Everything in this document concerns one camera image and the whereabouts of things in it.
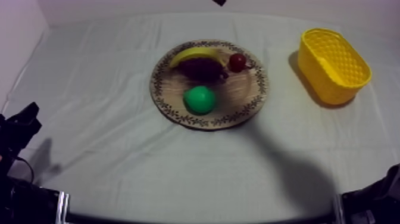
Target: banana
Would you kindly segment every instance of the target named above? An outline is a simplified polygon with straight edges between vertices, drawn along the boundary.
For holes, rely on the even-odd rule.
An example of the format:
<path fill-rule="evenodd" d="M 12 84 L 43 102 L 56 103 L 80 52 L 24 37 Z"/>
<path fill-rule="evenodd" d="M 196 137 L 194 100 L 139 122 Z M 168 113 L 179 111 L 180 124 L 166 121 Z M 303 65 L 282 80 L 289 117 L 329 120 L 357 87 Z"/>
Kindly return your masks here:
<path fill-rule="evenodd" d="M 186 49 L 175 55 L 175 57 L 171 60 L 170 67 L 176 67 L 181 61 L 186 61 L 193 58 L 210 58 L 221 63 L 222 66 L 224 66 L 223 62 L 218 57 L 218 52 L 215 49 L 206 47 L 195 47 Z"/>

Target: decorative plate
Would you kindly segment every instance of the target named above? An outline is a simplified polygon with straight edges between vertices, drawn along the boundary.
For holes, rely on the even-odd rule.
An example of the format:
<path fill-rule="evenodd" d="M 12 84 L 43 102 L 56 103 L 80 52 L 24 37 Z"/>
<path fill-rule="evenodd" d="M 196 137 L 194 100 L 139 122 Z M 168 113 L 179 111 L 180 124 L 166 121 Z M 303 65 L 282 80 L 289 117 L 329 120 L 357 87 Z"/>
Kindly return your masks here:
<path fill-rule="evenodd" d="M 212 112 L 202 116 L 187 111 L 183 93 L 205 84 L 189 80 L 169 68 L 170 61 L 176 54 L 195 46 L 216 48 L 226 64 L 232 54 L 241 53 L 246 57 L 249 66 L 249 69 L 240 73 L 226 70 L 229 75 L 227 79 L 206 85 L 214 91 L 217 106 Z M 194 129 L 217 130 L 245 122 L 261 109 L 267 98 L 268 78 L 260 61 L 246 49 L 227 41 L 202 39 L 183 43 L 166 53 L 154 68 L 150 91 L 155 105 L 171 121 Z"/>

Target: white tablecloth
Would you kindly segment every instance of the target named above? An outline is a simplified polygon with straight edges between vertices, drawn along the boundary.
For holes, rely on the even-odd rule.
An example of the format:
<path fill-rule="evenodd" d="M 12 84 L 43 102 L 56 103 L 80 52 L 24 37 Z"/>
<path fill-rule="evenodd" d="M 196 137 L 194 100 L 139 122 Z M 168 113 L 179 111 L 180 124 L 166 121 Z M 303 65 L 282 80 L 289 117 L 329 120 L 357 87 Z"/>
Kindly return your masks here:
<path fill-rule="evenodd" d="M 341 32 L 372 81 L 347 106 L 324 108 L 289 61 L 301 33 Z M 149 78 L 172 47 L 222 39 L 256 55 L 270 91 L 229 130 L 188 130 L 154 106 Z M 348 27 L 246 14 L 165 14 L 54 27 L 8 97 L 32 101 L 43 128 L 22 152 L 71 211 L 152 222 L 256 222 L 326 211 L 333 194 L 384 177 L 399 161 L 400 42 Z M 23 164 L 14 175 L 29 177 Z"/>

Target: woven basket pattern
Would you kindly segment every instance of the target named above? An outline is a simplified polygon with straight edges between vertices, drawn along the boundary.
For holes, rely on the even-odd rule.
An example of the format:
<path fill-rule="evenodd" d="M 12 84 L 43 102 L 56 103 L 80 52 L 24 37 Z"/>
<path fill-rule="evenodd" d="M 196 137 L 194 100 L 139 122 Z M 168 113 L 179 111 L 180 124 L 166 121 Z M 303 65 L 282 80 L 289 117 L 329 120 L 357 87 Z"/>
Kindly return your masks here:
<path fill-rule="evenodd" d="M 371 70 L 353 47 L 328 29 L 303 33 L 298 54 L 299 68 L 320 99 L 343 104 L 371 79 Z"/>

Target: toy fruit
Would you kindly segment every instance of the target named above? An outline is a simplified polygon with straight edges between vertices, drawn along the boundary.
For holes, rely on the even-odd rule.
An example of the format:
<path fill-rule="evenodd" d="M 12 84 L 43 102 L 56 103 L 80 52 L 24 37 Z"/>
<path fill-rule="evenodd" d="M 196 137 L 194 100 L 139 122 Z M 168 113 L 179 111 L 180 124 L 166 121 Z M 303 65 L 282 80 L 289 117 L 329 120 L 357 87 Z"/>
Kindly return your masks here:
<path fill-rule="evenodd" d="M 233 72 L 241 72 L 246 68 L 246 57 L 239 53 L 231 55 L 229 58 L 229 67 Z"/>
<path fill-rule="evenodd" d="M 210 58 L 192 58 L 181 61 L 176 70 L 191 80 L 213 83 L 218 80 L 227 79 L 229 75 L 224 67 Z"/>
<path fill-rule="evenodd" d="M 222 61 L 218 57 L 218 52 L 214 48 L 194 47 L 188 48 L 175 55 L 171 60 L 170 67 L 176 67 L 180 62 L 193 58 L 210 58 L 223 66 Z"/>
<path fill-rule="evenodd" d="M 183 100 L 189 110 L 198 114 L 207 114 L 215 107 L 215 94 L 206 86 L 196 86 L 183 94 Z"/>

